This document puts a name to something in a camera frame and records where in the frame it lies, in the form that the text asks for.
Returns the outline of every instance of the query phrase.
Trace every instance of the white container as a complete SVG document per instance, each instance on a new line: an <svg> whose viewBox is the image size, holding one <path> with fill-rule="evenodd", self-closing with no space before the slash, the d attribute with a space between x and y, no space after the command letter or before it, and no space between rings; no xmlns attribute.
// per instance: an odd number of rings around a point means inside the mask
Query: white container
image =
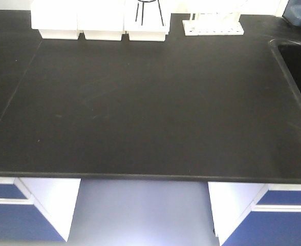
<svg viewBox="0 0 301 246"><path fill-rule="evenodd" d="M125 33L124 0L81 0L78 3L78 29L86 39L118 40Z"/></svg>
<svg viewBox="0 0 301 246"><path fill-rule="evenodd" d="M142 20L142 3L139 2L138 18L137 0L126 0L124 11L124 29L129 34L130 40L135 41L165 41L165 36L170 30L171 11L168 7L168 2L159 0L161 12L163 17L163 24L161 20L158 2L144 4L144 18Z"/></svg>
<svg viewBox="0 0 301 246"><path fill-rule="evenodd" d="M79 38L75 0L34 0L31 4L31 27L43 38Z"/></svg>

